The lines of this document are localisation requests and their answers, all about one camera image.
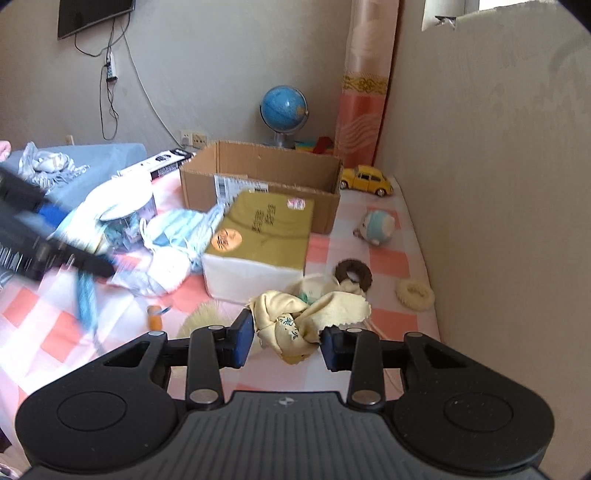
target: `gray wall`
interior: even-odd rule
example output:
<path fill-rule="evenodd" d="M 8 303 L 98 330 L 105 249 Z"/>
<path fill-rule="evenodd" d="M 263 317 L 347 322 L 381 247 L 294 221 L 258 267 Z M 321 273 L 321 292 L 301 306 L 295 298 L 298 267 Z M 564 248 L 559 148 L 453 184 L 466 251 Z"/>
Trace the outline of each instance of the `gray wall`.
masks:
<path fill-rule="evenodd" d="M 406 0 L 377 164 L 399 181 L 451 346 L 538 391 L 543 469 L 591 469 L 591 35 L 528 2 L 421 31 Z"/>
<path fill-rule="evenodd" d="M 177 139 L 185 128 L 214 139 L 270 138 L 258 104 L 283 83 L 300 88 L 309 101 L 301 136 L 332 137 L 350 7 L 350 0 L 137 0 L 127 36 L 156 110 Z M 77 52 L 73 38 L 56 40 L 58 8 L 59 0 L 13 0 L 0 12 L 0 138 L 16 147 L 28 140 L 62 145 L 68 134 L 78 144 L 103 142 L 103 60 Z M 79 46 L 99 51 L 109 30 L 107 24 L 81 33 Z M 114 52 L 121 116 L 116 140 L 141 142 L 149 153 L 170 148 L 125 43 Z M 112 127 L 108 120 L 108 134 Z"/>

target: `television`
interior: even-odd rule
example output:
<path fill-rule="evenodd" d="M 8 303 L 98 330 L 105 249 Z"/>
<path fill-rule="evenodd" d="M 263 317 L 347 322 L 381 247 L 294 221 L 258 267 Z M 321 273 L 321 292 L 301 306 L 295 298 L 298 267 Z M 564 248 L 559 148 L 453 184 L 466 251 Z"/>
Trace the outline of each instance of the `television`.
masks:
<path fill-rule="evenodd" d="M 80 30 L 131 12 L 135 0 L 60 0 L 57 38 L 69 37 Z"/>

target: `brown scrunchie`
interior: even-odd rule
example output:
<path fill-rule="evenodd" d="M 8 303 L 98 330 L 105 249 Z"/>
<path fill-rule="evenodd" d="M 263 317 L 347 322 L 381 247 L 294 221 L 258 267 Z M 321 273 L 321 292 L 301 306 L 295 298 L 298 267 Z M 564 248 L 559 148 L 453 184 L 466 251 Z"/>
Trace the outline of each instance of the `brown scrunchie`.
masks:
<path fill-rule="evenodd" d="M 339 283 L 341 283 L 343 280 L 350 279 L 349 272 L 357 275 L 357 278 L 359 279 L 359 288 L 367 293 L 371 287 L 371 282 L 373 281 L 369 267 L 361 260 L 349 258 L 348 260 L 343 260 L 336 266 L 335 277 Z"/>

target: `round orange sticker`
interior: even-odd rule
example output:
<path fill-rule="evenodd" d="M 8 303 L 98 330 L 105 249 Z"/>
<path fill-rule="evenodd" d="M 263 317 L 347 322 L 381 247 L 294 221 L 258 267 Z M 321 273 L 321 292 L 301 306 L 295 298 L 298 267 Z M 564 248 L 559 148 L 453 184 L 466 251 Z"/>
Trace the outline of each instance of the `round orange sticker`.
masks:
<path fill-rule="evenodd" d="M 242 235 L 238 230 L 224 228 L 216 232 L 212 238 L 212 247 L 219 252 L 230 252 L 242 243 Z"/>

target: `ribbed gray panel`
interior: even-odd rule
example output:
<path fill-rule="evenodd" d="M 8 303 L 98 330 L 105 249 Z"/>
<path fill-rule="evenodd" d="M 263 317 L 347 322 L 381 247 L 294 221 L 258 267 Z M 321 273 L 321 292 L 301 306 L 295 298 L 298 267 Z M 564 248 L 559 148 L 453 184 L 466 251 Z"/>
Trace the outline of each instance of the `ribbed gray panel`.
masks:
<path fill-rule="evenodd" d="M 188 415 L 153 457 L 114 473 L 37 468 L 24 480 L 452 480 L 411 456 L 374 414 L 335 393 L 238 392 L 224 408 Z M 534 469 L 506 480 L 543 480 Z"/>

